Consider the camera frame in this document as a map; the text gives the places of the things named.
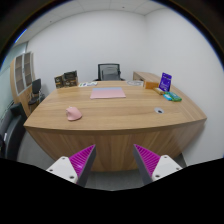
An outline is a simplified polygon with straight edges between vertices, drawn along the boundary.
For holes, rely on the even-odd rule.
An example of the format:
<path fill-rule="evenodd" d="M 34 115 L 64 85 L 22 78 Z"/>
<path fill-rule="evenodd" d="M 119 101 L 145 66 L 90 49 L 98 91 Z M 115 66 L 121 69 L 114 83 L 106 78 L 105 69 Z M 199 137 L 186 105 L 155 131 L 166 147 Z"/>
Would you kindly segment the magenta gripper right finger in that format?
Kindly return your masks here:
<path fill-rule="evenodd" d="M 157 181 L 182 169 L 168 155 L 158 154 L 140 145 L 133 146 L 133 155 L 144 185 Z"/>

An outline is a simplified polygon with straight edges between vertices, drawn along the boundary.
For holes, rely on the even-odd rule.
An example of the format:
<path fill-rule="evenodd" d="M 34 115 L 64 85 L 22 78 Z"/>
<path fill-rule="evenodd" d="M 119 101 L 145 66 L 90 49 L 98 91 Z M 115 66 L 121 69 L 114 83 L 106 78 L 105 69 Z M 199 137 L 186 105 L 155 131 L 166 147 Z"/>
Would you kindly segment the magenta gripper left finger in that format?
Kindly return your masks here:
<path fill-rule="evenodd" d="M 96 145 L 91 145 L 70 157 L 60 157 L 47 171 L 84 187 L 87 183 L 95 157 Z"/>

